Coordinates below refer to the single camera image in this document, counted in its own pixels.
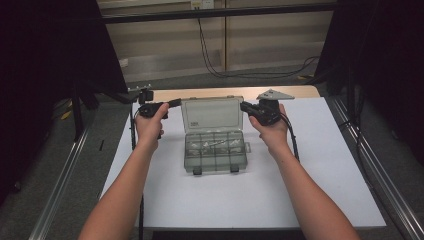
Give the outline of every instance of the finger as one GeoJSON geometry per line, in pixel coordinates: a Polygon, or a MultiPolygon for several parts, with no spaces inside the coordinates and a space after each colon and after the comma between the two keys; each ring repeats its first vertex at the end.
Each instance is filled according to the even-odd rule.
{"type": "Polygon", "coordinates": [[[253,128],[258,130],[260,132],[261,124],[258,122],[258,120],[254,116],[249,117],[250,124],[252,124],[253,128]]]}
{"type": "Polygon", "coordinates": [[[156,121],[160,121],[163,116],[165,116],[165,114],[168,112],[169,109],[169,104],[168,103],[163,103],[158,111],[156,112],[155,116],[153,116],[153,119],[156,121]]]}

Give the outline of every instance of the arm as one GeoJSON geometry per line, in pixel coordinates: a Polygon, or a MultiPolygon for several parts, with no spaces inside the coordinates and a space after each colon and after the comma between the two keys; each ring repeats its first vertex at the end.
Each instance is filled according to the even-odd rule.
{"type": "Polygon", "coordinates": [[[163,104],[151,119],[136,117],[138,142],[105,195],[97,203],[81,231],[79,239],[128,238],[140,207],[144,184],[157,137],[163,134],[161,119],[168,111],[163,104]]]}
{"type": "MultiPolygon", "coordinates": [[[[285,114],[284,106],[280,111],[285,114]]],[[[280,120],[261,126],[249,118],[268,146],[287,187],[296,217],[307,239],[359,239],[349,220],[333,200],[313,181],[287,143],[287,126],[280,120]]]]}

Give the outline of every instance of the white surface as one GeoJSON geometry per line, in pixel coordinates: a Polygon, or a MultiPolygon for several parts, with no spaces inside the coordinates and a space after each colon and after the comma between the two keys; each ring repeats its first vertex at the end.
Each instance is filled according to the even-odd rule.
{"type": "MultiPolygon", "coordinates": [[[[301,163],[311,177],[337,203],[353,226],[385,226],[325,100],[280,102],[284,103],[293,125],[301,163]]],[[[186,173],[180,108],[170,109],[169,119],[162,122],[165,135],[153,156],[144,191],[146,228],[299,227],[277,165],[246,114],[243,132],[252,152],[247,154],[246,171],[239,174],[195,177],[186,173]]],[[[104,191],[130,152],[127,122],[104,191]]]]}

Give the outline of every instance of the gray floor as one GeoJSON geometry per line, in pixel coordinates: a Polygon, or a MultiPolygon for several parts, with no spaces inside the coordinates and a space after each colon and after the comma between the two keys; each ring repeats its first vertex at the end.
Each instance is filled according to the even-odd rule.
{"type": "MultiPolygon", "coordinates": [[[[313,73],[314,68],[315,66],[311,66],[302,74],[313,73]]],[[[295,69],[296,67],[261,69],[260,71],[282,72],[295,69]]],[[[150,81],[154,89],[298,85],[303,82],[295,77],[269,80],[260,77],[258,79],[217,79],[208,74],[150,81]]],[[[145,83],[132,83],[129,87],[143,84],[145,83]]],[[[336,111],[332,105],[334,97],[327,96],[325,84],[317,87],[320,94],[326,97],[330,110],[335,114],[336,111]]],[[[102,179],[105,179],[105,174],[114,157],[129,108],[113,102],[108,97],[100,96],[99,99],[101,99],[101,106],[95,113],[93,126],[46,239],[75,239],[103,187],[102,179]]],[[[63,107],[57,109],[56,113],[59,114],[62,111],[63,107]]],[[[84,110],[84,116],[88,115],[89,113],[84,110]]],[[[335,118],[337,122],[342,122],[337,114],[335,118]]],[[[392,137],[390,125],[367,101],[362,113],[362,131],[400,193],[423,222],[424,167],[417,163],[407,145],[392,137]]],[[[10,194],[0,208],[0,239],[29,238],[72,148],[73,134],[72,117],[55,120],[44,148],[25,178],[22,179],[22,190],[19,193],[10,194]]],[[[355,143],[345,130],[343,134],[352,154],[356,156],[355,143]]],[[[376,196],[376,202],[388,226],[380,229],[359,230],[361,237],[363,239],[412,239],[370,169],[367,165],[365,167],[374,187],[372,193],[376,196]]],[[[136,229],[132,238],[138,238],[136,229]]],[[[304,239],[300,231],[147,232],[145,238],[304,239]]]]}

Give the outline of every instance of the metal bar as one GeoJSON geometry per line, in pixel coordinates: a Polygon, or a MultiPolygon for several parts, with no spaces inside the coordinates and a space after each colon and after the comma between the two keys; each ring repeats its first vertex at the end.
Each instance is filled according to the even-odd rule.
{"type": "Polygon", "coordinates": [[[95,111],[90,112],[89,119],[87,121],[87,126],[81,134],[78,142],[75,142],[72,146],[71,152],[66,159],[65,165],[62,169],[62,172],[59,175],[59,178],[56,182],[55,187],[53,188],[52,193],[50,194],[49,200],[47,201],[46,206],[43,209],[40,217],[35,224],[34,229],[29,237],[30,240],[42,240],[45,239],[51,223],[56,215],[59,204],[62,200],[63,194],[66,190],[69,178],[72,175],[72,171],[78,161],[79,154],[84,146],[85,140],[88,135],[88,131],[91,128],[92,123],[94,122],[95,111]]]}
{"type": "MultiPolygon", "coordinates": [[[[337,99],[334,101],[334,105],[336,106],[336,109],[343,121],[347,121],[347,109],[343,102],[340,99],[337,99]]],[[[352,138],[356,140],[358,135],[353,126],[349,125],[348,129],[352,138]]],[[[371,168],[374,176],[377,178],[377,181],[381,185],[384,193],[386,194],[387,198],[395,209],[397,215],[401,219],[403,225],[407,229],[409,235],[414,240],[424,239],[423,227],[415,216],[415,213],[413,212],[409,204],[406,202],[402,194],[399,192],[389,175],[387,174],[386,170],[384,169],[380,160],[377,158],[374,151],[371,149],[371,146],[368,144],[365,137],[361,135],[360,138],[361,153],[365,156],[367,164],[371,168]]]]}
{"type": "Polygon", "coordinates": [[[318,4],[298,4],[282,5],[272,7],[255,8],[219,8],[204,10],[188,10],[163,13],[147,14],[125,14],[125,15],[105,15],[102,18],[83,18],[62,20],[68,23],[87,23],[87,24],[116,24],[131,22],[150,22],[163,20],[179,19],[198,19],[211,17],[234,17],[263,14],[282,14],[282,13],[302,13],[302,12],[322,12],[334,11],[341,7],[357,6],[358,3],[351,1],[345,3],[318,3],[318,4]]]}

